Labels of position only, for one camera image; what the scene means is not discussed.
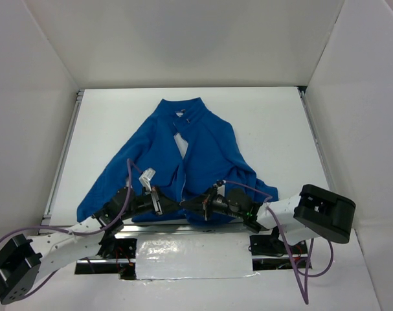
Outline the blue zip-up jacket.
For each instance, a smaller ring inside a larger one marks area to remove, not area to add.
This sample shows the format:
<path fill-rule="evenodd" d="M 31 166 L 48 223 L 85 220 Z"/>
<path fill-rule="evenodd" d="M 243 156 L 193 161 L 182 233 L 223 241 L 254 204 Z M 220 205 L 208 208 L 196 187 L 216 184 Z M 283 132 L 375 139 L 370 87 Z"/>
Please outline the blue zip-up jacket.
<path fill-rule="evenodd" d="M 254 201 L 278 199 L 278 190 L 260 180 L 244 160 L 232 125 L 213 114 L 201 98 L 161 100 L 113 156 L 76 210 L 84 221 L 132 182 L 140 192 L 140 174 L 128 161 L 152 168 L 152 184 L 169 199 L 180 202 L 203 194 L 219 180 L 229 181 L 225 192 L 244 190 Z"/>

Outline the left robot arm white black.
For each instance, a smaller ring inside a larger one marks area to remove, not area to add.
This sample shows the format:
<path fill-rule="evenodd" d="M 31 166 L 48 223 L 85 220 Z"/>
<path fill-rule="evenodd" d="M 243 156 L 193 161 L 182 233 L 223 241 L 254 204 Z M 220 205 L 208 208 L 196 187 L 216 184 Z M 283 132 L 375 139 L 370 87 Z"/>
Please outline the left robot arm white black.
<path fill-rule="evenodd" d="M 37 281 L 79 259 L 96 254 L 111 257 L 116 250 L 111 237 L 122 230 L 125 219 L 146 213 L 162 216 L 179 208 L 157 187 L 141 195 L 123 187 L 100 210 L 72 227 L 50 227 L 49 234 L 34 237 L 25 236 L 23 229 L 7 234 L 0 245 L 0 303 L 28 297 Z"/>

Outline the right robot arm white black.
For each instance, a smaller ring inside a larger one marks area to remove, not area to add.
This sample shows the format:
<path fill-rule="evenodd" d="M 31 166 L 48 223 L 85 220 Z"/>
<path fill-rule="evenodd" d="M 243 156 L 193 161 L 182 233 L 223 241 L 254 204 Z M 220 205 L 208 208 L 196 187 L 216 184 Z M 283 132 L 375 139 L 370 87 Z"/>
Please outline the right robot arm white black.
<path fill-rule="evenodd" d="M 214 213 L 239 218 L 253 233 L 277 228 L 278 233 L 270 239 L 277 253 L 286 253 L 294 244 L 316 237 L 349 243 L 356 208 L 351 199 L 311 184 L 290 198 L 261 203 L 242 188 L 231 189 L 224 196 L 215 185 L 180 206 L 205 220 Z"/>

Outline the white foil covered panel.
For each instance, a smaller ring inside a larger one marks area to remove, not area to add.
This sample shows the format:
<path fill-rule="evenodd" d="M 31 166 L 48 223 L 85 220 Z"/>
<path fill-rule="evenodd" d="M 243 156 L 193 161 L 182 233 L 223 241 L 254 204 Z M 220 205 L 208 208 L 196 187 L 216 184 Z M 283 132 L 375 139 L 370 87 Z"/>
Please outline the white foil covered panel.
<path fill-rule="evenodd" d="M 233 279 L 253 275 L 247 233 L 141 235 L 135 273 L 139 280 Z"/>

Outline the aluminium table frame rail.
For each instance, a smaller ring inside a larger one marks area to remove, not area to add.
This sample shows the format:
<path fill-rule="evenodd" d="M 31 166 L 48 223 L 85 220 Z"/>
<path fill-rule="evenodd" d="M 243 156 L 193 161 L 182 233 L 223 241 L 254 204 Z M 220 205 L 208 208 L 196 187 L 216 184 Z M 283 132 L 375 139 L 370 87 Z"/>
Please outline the aluminium table frame rail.
<path fill-rule="evenodd" d="M 140 234 L 190 234 L 190 233 L 239 233 L 246 232 L 254 234 L 243 226 L 242 223 L 231 222 L 225 225 L 199 227 L 191 224 L 185 224 L 179 220 L 167 221 L 161 223 L 143 223 L 133 224 L 125 223 L 124 227 L 118 233 L 126 236 L 137 236 Z"/>

